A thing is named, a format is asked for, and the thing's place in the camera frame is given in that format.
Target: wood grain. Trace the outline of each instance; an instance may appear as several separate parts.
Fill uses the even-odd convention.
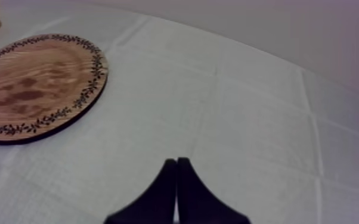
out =
[[[31,138],[72,119],[98,96],[107,72],[103,53],[75,36],[39,35],[2,48],[0,141]]]

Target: black object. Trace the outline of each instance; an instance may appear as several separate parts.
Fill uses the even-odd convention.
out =
[[[166,160],[149,188],[104,224],[173,224],[176,191],[181,224],[250,224],[207,189],[188,158]]]
[[[165,161],[157,178],[132,204],[109,216],[105,224],[172,224],[174,221],[177,163]]]
[[[250,224],[217,199],[199,179],[188,158],[178,159],[178,211],[181,224]]]

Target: gray wall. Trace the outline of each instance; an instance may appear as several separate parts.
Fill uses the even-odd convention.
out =
[[[188,24],[359,90],[359,1],[83,0]]]

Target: decorative leaf border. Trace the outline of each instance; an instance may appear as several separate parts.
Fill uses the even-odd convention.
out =
[[[102,76],[106,76],[106,74],[102,71],[103,64],[101,60],[103,56],[99,48],[97,48],[93,43],[82,39],[78,36],[70,36],[70,35],[61,35],[61,34],[52,34],[52,35],[40,35],[33,38],[27,38],[22,41],[17,41],[8,45],[7,47],[0,50],[0,57],[3,55],[14,51],[18,47],[22,47],[28,44],[38,43],[40,41],[45,40],[58,40],[63,42],[74,42],[77,45],[80,45],[83,49],[88,50],[93,54],[92,56],[92,67],[91,73],[92,78],[88,80],[88,86],[81,91],[81,94],[78,99],[73,101],[71,107],[64,107],[63,109],[58,109],[55,113],[50,114],[49,116],[44,116],[41,119],[37,119],[36,122],[33,123],[22,123],[21,125],[3,125],[0,126],[0,134],[4,135],[15,135],[21,133],[36,133],[37,129],[48,126],[56,120],[67,117],[68,114],[72,112],[72,109],[81,109],[85,104],[88,103],[88,98],[91,94],[93,94],[98,88],[99,80]]]

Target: white tablecloth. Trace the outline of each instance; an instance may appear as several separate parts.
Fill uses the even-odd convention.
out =
[[[0,21],[0,48],[67,33],[110,67],[78,122],[0,146],[0,224],[102,223],[179,156],[253,223],[359,223],[359,95],[244,44],[104,6],[1,0]]]

